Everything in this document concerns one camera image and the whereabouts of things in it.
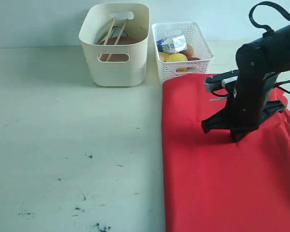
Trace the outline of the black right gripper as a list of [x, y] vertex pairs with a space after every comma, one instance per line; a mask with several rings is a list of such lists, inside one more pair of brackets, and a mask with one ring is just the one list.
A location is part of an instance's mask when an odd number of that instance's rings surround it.
[[219, 112], [201, 122], [204, 133], [222, 129], [223, 124], [230, 130], [233, 142], [239, 142], [248, 133], [276, 113], [281, 113], [285, 105], [280, 100], [270, 101], [279, 73], [264, 75], [241, 75], [222, 79], [221, 86], [227, 93], [227, 103]]

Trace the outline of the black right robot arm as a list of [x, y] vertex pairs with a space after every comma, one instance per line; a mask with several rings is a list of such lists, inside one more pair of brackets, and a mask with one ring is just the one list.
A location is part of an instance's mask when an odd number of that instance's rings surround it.
[[235, 59], [236, 70], [205, 79], [208, 92], [227, 91], [227, 102], [223, 109], [203, 120], [201, 127], [204, 133], [230, 130], [237, 142], [285, 109], [281, 101], [268, 98], [272, 89], [280, 86], [278, 76], [290, 71], [290, 25], [242, 45]]

